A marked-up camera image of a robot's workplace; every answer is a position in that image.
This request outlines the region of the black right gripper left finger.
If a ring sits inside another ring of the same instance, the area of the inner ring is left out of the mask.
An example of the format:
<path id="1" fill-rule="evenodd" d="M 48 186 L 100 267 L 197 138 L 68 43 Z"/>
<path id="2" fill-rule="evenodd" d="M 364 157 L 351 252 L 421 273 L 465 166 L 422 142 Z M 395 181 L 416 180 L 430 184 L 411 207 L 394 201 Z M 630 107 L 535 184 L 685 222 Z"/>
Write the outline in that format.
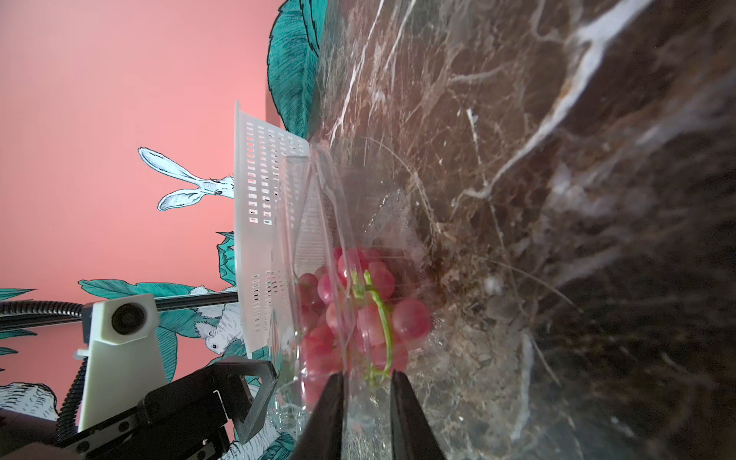
<path id="1" fill-rule="evenodd" d="M 333 374 L 298 437 L 290 460 L 341 460 L 345 377 Z"/>

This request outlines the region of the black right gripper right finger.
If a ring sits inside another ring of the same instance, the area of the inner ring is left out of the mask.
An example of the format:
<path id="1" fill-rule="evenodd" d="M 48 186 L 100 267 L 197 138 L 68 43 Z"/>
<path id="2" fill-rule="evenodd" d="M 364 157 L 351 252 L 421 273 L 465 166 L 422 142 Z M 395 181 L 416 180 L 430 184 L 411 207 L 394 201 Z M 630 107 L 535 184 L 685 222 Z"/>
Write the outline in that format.
<path id="1" fill-rule="evenodd" d="M 394 460 L 445 460 L 407 375 L 394 371 L 390 390 Z"/>

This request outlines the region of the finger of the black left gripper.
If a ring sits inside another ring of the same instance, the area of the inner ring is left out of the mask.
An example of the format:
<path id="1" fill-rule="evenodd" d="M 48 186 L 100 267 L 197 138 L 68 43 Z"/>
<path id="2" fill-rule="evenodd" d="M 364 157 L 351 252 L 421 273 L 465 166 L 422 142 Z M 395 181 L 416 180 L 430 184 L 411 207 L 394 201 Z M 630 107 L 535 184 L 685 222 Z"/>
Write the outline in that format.
<path id="1" fill-rule="evenodd" d="M 277 383 L 272 362 L 232 356 L 215 364 L 215 377 L 216 389 L 238 439 L 250 441 L 266 423 Z"/>

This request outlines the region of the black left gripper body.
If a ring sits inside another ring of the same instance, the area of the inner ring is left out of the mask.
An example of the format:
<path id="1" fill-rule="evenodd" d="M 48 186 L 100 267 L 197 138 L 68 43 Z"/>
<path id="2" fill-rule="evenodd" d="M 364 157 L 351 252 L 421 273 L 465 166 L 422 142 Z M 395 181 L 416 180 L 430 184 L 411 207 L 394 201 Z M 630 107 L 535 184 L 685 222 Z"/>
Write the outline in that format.
<path id="1" fill-rule="evenodd" d="M 226 377 L 206 367 L 57 445 L 78 459 L 220 459 L 229 450 Z"/>

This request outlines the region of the red grape bunch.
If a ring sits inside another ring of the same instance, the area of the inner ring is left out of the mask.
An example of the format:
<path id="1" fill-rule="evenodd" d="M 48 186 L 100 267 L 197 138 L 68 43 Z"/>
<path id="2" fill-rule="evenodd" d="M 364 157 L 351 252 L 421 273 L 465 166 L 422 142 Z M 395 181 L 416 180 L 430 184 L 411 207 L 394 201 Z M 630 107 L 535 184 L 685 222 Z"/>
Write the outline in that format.
<path id="1" fill-rule="evenodd" d="M 396 256 L 375 247 L 333 249 L 333 264 L 299 276 L 300 396 L 315 407 L 331 375 L 350 364 L 380 383 L 404 371 L 434 328 L 431 307 L 409 292 Z"/>

